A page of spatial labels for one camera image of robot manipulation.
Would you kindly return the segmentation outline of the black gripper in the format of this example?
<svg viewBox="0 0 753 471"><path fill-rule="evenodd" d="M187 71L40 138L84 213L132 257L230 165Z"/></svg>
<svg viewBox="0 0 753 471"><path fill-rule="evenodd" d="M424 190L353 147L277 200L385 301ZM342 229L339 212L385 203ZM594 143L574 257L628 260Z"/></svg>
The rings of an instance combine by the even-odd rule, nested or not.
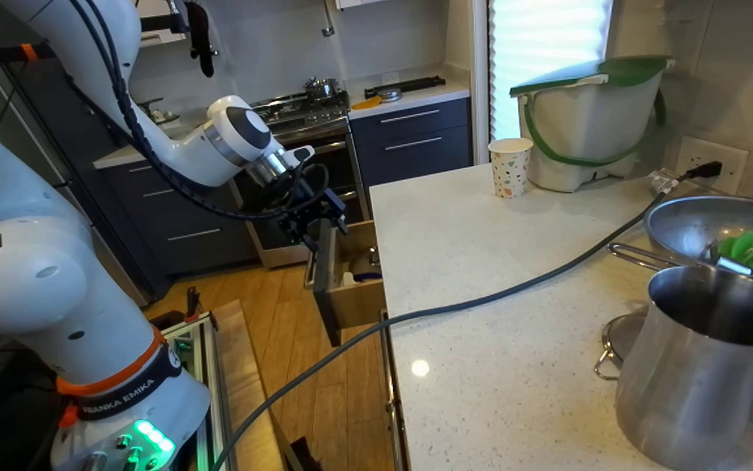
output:
<svg viewBox="0 0 753 471"><path fill-rule="evenodd" d="M313 158L313 147L287 148L294 168L283 177L274 224L293 241L313 246L305 284L315 283L315 272L330 241L330 224L345 224L345 200L330 185L330 168Z"/></svg>

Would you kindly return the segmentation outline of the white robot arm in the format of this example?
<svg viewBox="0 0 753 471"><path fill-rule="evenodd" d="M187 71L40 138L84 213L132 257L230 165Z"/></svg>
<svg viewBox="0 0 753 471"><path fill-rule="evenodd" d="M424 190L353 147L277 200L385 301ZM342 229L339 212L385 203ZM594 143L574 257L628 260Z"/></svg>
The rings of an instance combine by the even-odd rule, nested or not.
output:
<svg viewBox="0 0 753 471"><path fill-rule="evenodd" d="M131 0L0 0L43 39L76 90L115 123L185 198L246 173L277 194L266 212L305 241L315 220L339 223L310 147L283 147L236 93L170 138L131 96L142 17ZM34 349L64 400L51 436L55 471L164 471L210 411L164 334L145 321L94 254L88 223L0 143L0 334Z"/></svg>

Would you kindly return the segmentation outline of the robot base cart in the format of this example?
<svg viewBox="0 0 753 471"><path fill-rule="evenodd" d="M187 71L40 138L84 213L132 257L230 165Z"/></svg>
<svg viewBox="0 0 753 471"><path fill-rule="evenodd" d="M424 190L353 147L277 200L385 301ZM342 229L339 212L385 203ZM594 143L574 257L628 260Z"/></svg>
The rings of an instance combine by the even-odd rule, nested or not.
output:
<svg viewBox="0 0 753 471"><path fill-rule="evenodd" d="M220 453L228 453L221 471L287 471L268 412L228 445L228 435L266 397L242 305L230 301L194 317L166 312L155 325L210 389L210 412L170 471L213 471Z"/></svg>

